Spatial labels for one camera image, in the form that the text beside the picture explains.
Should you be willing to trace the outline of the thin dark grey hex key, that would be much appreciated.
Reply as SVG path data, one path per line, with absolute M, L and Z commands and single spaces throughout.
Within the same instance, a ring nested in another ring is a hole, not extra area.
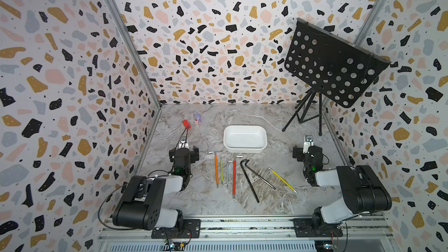
M 266 185 L 268 185 L 270 188 L 272 188 L 273 190 L 276 190 L 276 187 L 274 187 L 273 184 L 271 184 L 267 179 L 265 179 L 264 177 L 262 177 L 262 175 L 260 175 L 257 171 L 255 171 L 254 169 L 252 169 L 251 167 L 249 167 L 247 165 L 249 161 L 245 162 L 245 167 L 250 170 L 255 176 L 257 176 L 258 178 L 260 178 Z

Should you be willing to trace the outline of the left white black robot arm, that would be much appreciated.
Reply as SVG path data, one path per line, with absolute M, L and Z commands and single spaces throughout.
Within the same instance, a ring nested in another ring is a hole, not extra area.
M 163 208 L 163 198 L 186 189 L 192 175 L 191 165 L 199 158 L 196 146 L 174 148 L 169 151 L 173 166 L 168 174 L 154 178 L 133 176 L 113 212 L 113 225 L 147 231 L 155 228 L 181 231 L 182 211 Z

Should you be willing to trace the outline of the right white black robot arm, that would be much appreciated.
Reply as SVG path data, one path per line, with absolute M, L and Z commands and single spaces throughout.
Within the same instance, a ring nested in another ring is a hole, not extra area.
M 364 213 L 388 211 L 392 198 L 368 165 L 323 168 L 321 147 L 294 147 L 292 157 L 303 163 L 305 180 L 313 187 L 339 187 L 342 197 L 315 209 L 308 225 L 312 231 L 332 230 L 342 222 Z

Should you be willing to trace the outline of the yellow sleeved hex key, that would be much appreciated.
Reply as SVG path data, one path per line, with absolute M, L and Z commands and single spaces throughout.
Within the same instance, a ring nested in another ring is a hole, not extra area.
M 268 170 L 275 175 L 278 179 L 280 179 L 283 184 L 285 184 L 291 191 L 293 191 L 295 194 L 298 194 L 298 192 L 283 178 L 281 177 L 274 169 L 268 168 Z

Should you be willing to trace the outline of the large black hex key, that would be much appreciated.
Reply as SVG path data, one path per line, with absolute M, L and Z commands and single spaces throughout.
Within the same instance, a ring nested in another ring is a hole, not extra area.
M 252 182 L 250 181 L 249 175 L 247 174 L 247 171 L 246 171 L 246 168 L 245 168 L 245 167 L 247 166 L 247 162 L 248 162 L 248 161 L 249 161 L 248 159 L 243 159 L 243 160 L 240 162 L 240 167 L 241 167 L 241 169 L 242 169 L 242 171 L 243 171 L 243 174 L 244 174 L 244 176 L 245 176 L 245 178 L 246 178 L 246 180 L 247 180 L 247 182 L 248 182 L 248 185 L 249 185 L 249 187 L 250 187 L 250 189 L 251 189 L 251 191 L 252 191 L 252 193 L 253 193 L 253 196 L 254 196 L 256 202 L 257 202 L 257 203 L 260 203 L 260 200 L 259 200 L 259 198 L 258 198 L 258 195 L 257 195 L 257 193 L 256 193 L 256 191 L 255 191 L 255 189 L 254 189 L 254 187 L 253 187 Z

